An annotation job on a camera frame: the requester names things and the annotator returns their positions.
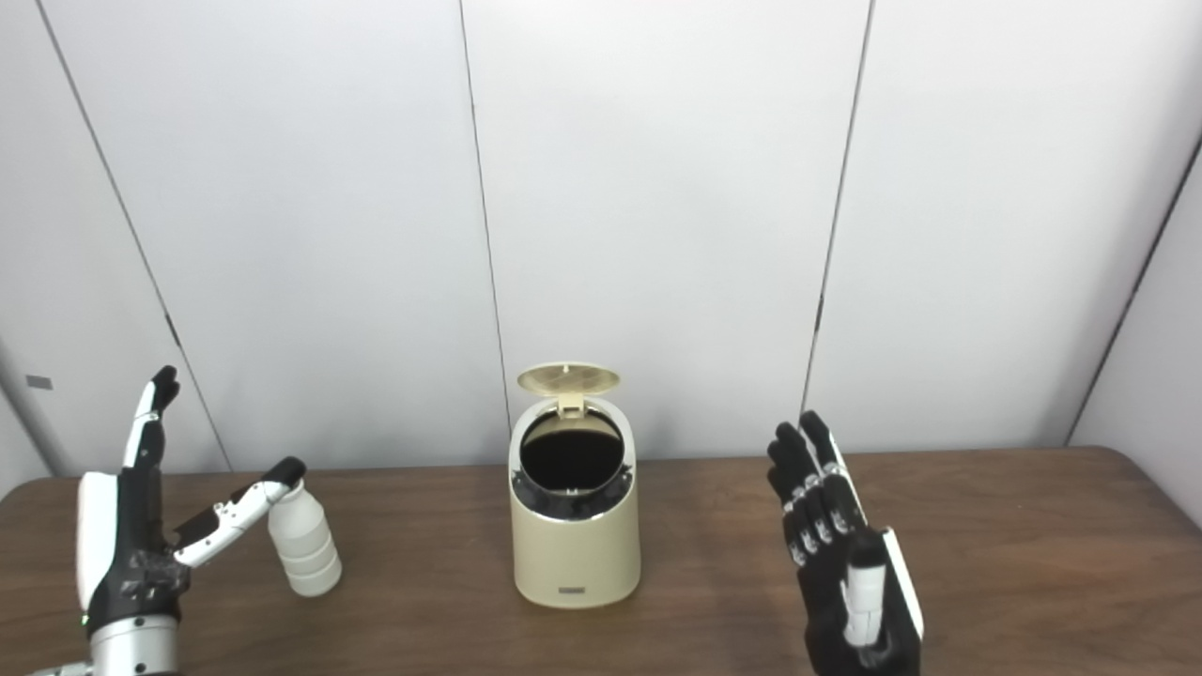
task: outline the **trash can lid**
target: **trash can lid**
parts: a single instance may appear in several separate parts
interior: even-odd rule
[[[561,395],[600,395],[618,386],[618,374],[602,366],[584,362],[552,362],[528,368],[518,385],[543,397]]]

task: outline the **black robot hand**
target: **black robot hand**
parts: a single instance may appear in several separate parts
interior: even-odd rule
[[[923,621],[888,528],[868,526],[831,431],[814,411],[802,432],[781,423],[768,446],[768,482],[780,498],[785,544],[797,564],[819,676],[917,676]]]

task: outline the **panel seam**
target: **panel seam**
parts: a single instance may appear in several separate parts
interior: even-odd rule
[[[159,280],[154,275],[154,271],[150,268],[150,261],[147,259],[145,248],[142,247],[142,239],[138,238],[138,232],[133,227],[133,219],[130,217],[130,209],[125,204],[125,197],[121,195],[120,188],[117,185],[117,178],[113,176],[113,168],[108,164],[108,156],[105,155],[105,149],[100,143],[100,137],[96,135],[96,128],[91,124],[91,117],[88,115],[88,108],[83,103],[83,97],[79,95],[79,88],[76,85],[75,76],[71,73],[71,67],[67,65],[66,55],[63,53],[63,47],[59,45],[59,37],[54,32],[54,26],[50,25],[50,17],[46,11],[46,6],[42,0],[35,0],[37,4],[37,12],[42,17],[42,25],[46,26],[46,32],[50,37],[50,45],[54,47],[54,54],[59,59],[59,66],[63,67],[63,73],[67,78],[67,85],[71,88],[71,96],[75,97],[76,106],[79,108],[79,115],[83,118],[84,126],[88,129],[88,136],[91,137],[93,147],[96,149],[96,155],[100,158],[100,164],[105,168],[105,176],[108,178],[108,185],[113,190],[113,196],[117,197],[117,204],[121,209],[121,217],[125,219],[125,225],[130,231],[130,236],[133,238],[133,245],[137,248],[138,257],[142,260],[142,267],[147,272],[147,277],[150,279],[150,286],[154,289],[155,298],[159,301],[159,309],[162,310],[163,320],[167,322],[168,327],[174,331],[171,322],[171,314],[167,312],[167,303],[162,297],[162,290],[159,287]],[[196,372],[192,369],[192,363],[188,358],[188,351],[184,350],[183,343],[178,339],[175,340],[179,348],[180,358],[184,360],[184,368],[188,369],[189,376],[192,379],[192,387],[196,390],[196,396],[201,403],[201,409],[204,411],[204,417],[209,421],[209,427],[213,429],[213,439],[216,441],[218,450],[221,452],[222,459],[225,459],[226,468],[233,472],[233,463],[230,462],[230,455],[226,452],[225,444],[221,441],[221,434],[218,432],[216,425],[213,422],[213,414],[209,411],[209,404],[204,401],[204,393],[201,391],[201,384],[196,379]]]
[[[868,2],[868,17],[864,19],[864,40],[859,48],[859,65],[856,69],[856,89],[851,95],[851,113],[847,117],[847,138],[843,147],[843,162],[839,166],[839,186],[834,194],[834,213],[831,217],[831,231],[827,237],[826,260],[822,263],[822,286],[819,290],[819,309],[814,321],[814,334],[810,338],[810,354],[805,363],[805,384],[802,387],[802,411],[810,396],[810,376],[814,373],[814,352],[819,345],[819,328],[821,326],[822,310],[826,309],[827,283],[831,279],[831,260],[834,253],[834,238],[839,226],[839,214],[843,207],[843,191],[847,182],[847,164],[851,155],[851,141],[856,132],[856,113],[859,109],[859,94],[864,84],[864,70],[868,63],[868,43],[873,34],[873,16],[876,13],[876,0]]]
[[[1182,173],[1182,178],[1177,183],[1177,190],[1173,191],[1173,197],[1168,201],[1168,208],[1165,212],[1165,217],[1160,221],[1160,226],[1156,229],[1156,236],[1152,239],[1148,254],[1143,259],[1143,265],[1139,267],[1139,274],[1136,275],[1135,284],[1131,286],[1131,292],[1127,295],[1126,303],[1123,306],[1123,312],[1119,314],[1119,320],[1114,325],[1114,331],[1111,332],[1111,337],[1106,342],[1106,349],[1102,350],[1102,357],[1097,361],[1094,375],[1089,380],[1089,387],[1085,389],[1085,396],[1081,399],[1081,407],[1077,408],[1077,415],[1073,416],[1072,425],[1069,426],[1069,434],[1064,439],[1064,446],[1067,446],[1072,441],[1072,437],[1077,433],[1077,427],[1081,425],[1081,419],[1085,415],[1085,408],[1089,405],[1090,397],[1094,396],[1094,390],[1097,387],[1097,381],[1102,376],[1106,362],[1111,358],[1111,352],[1114,350],[1115,342],[1118,342],[1119,332],[1123,330],[1123,325],[1126,324],[1127,315],[1131,313],[1131,306],[1135,303],[1136,293],[1139,292],[1139,286],[1143,285],[1143,280],[1148,275],[1148,268],[1152,266],[1152,259],[1156,255],[1156,249],[1160,248],[1160,241],[1165,236],[1168,221],[1173,219],[1173,212],[1177,210],[1177,202],[1182,198],[1182,192],[1185,191],[1185,184],[1189,183],[1190,174],[1192,174],[1195,168],[1198,166],[1200,152],[1202,152],[1202,134],[1198,135],[1198,140],[1194,143],[1194,150],[1190,153],[1190,159],[1185,164],[1185,171]]]
[[[488,227],[488,198],[484,196],[484,162],[480,153],[480,125],[476,121],[476,90],[471,81],[471,53],[468,49],[468,18],[459,4],[459,31],[463,36],[463,67],[468,75],[468,102],[471,108],[471,140],[476,149],[476,180],[480,185],[480,212],[484,226],[484,249],[488,254],[488,283],[493,293],[493,324],[496,326],[496,351],[501,364],[501,396],[505,397],[505,425],[513,434],[513,411],[510,410],[510,378],[505,367],[505,345],[501,337],[501,306],[496,296],[496,266],[493,263],[493,235]]]

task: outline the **open lid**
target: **open lid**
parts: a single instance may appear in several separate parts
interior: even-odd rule
[[[560,417],[582,417],[584,395],[608,392],[620,381],[608,368],[582,362],[543,363],[518,376],[523,390],[555,398]]]

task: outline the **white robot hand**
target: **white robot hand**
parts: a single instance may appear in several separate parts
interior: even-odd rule
[[[159,466],[162,414],[178,393],[175,369],[163,367],[138,402],[120,473],[89,472],[79,482],[76,585],[91,662],[44,674],[174,674],[179,597],[192,569],[240,538],[304,476],[303,462],[285,458],[182,524],[169,542]]]

